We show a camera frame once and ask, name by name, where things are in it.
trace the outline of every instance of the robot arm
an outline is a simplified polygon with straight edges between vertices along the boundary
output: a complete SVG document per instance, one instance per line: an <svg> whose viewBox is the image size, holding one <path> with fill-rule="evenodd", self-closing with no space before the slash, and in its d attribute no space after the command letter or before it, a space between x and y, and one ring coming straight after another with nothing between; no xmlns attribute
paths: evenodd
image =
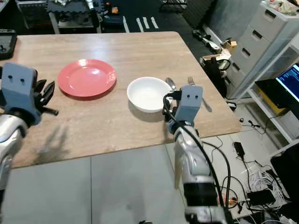
<svg viewBox="0 0 299 224"><path fill-rule="evenodd" d="M230 212L217 203L211 169L203 152L190 135L202 146L199 134L193 127L202 100L202 87L183 86L180 91L170 95L177 100L177 107L170 111L170 104L164 101L163 114L175 139L175 188L178 188L182 179L187 201L185 218L191 224L232 223Z"/></svg>
<svg viewBox="0 0 299 224"><path fill-rule="evenodd" d="M22 146L27 129L41 121L44 112L58 115L58 111L44 107L54 92L54 82L37 80L37 71L14 63L2 69L0 107L0 209L12 167L12 159Z"/></svg>

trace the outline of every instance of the floor tile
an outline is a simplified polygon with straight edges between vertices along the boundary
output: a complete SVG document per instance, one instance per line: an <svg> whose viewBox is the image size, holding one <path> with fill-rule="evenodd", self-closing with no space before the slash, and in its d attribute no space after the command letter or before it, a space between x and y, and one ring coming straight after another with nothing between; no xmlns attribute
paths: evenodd
<svg viewBox="0 0 299 224"><path fill-rule="evenodd" d="M3 224L90 224L90 158L14 169Z"/></svg>
<svg viewBox="0 0 299 224"><path fill-rule="evenodd" d="M237 179L239 179L242 182L243 186L246 188L247 172L246 172L246 169L245 169L243 163L236 159L237 154L236 154L236 151L234 150L234 148L232 147L233 140L231 139L230 135L221 135L221 136L219 136L219 138L223 142L223 145L220 147L220 149L224 152L224 154L226 155L226 157L230 163L231 175L233 175ZM219 147L221 145L221 141L217 137L204 138L202 140L212 143L217 147ZM173 147L174 147L174 143L166 145L167 152L171 159L172 166L174 167ZM204 144L204 150L208 154L210 159L212 159L212 150L213 149L214 149L214 147ZM248 153L247 157L248 157L248 159L251 159L251 160L254 159L254 156L250 152ZM218 151L213 152L213 167L215 169L218 181L221 185L223 179L228 175L228 171L227 171L225 161L224 161L222 155ZM244 199L244 194L243 194L242 188L237 181L232 180L230 188L237 193L239 200ZM184 195L182 183L180 183L180 191L181 191L181 195ZM237 208L232 209L231 212L232 212L232 215L234 218L243 217L250 213L250 211L248 211L245 207L243 208L243 210L241 211L240 214L237 213L238 212Z"/></svg>
<svg viewBox="0 0 299 224"><path fill-rule="evenodd" d="M270 162L269 155L278 150L270 137L266 134L259 134L257 131L239 132L230 135L233 141L242 143L245 151L245 160L248 161L247 152L250 152L260 163Z"/></svg>
<svg viewBox="0 0 299 224"><path fill-rule="evenodd" d="M251 120L255 125L260 125L261 128L265 127L268 120L268 117L253 101L249 101L244 104L238 104L234 113L239 119L244 119L244 122L242 123L243 131L253 130L251 124L248 122L249 120ZM269 127L274 127L271 121L268 121L267 128Z"/></svg>
<svg viewBox="0 0 299 224"><path fill-rule="evenodd" d="M92 157L93 224L186 223L165 146Z"/></svg>

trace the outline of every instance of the cable bundle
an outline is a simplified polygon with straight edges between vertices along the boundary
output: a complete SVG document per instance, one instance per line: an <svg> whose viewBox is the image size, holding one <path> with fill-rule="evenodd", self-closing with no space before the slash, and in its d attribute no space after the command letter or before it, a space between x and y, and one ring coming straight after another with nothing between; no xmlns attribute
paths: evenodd
<svg viewBox="0 0 299 224"><path fill-rule="evenodd" d="M266 171L259 170L252 173L250 175L249 182L252 192L261 191L265 189L269 189L272 192L276 200L273 203L266 204L266 207L268 209L278 210L285 203L282 190L278 186L276 180Z"/></svg>

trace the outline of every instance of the red plate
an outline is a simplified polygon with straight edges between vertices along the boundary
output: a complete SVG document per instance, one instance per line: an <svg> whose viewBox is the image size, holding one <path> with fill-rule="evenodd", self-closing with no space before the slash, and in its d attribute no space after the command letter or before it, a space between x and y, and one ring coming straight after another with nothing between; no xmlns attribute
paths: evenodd
<svg viewBox="0 0 299 224"><path fill-rule="evenodd" d="M114 68L103 61L81 59L64 67L58 74L60 89L75 97L100 95L116 82Z"/></svg>

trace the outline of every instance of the white bowl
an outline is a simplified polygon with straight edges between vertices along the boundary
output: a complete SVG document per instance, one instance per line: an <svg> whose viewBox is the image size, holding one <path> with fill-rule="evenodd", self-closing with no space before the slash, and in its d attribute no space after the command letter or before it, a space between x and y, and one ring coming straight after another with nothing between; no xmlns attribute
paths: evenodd
<svg viewBox="0 0 299 224"><path fill-rule="evenodd" d="M127 96L137 109L155 113L163 109L163 97L170 91L171 87L163 80L142 77L128 85Z"/></svg>

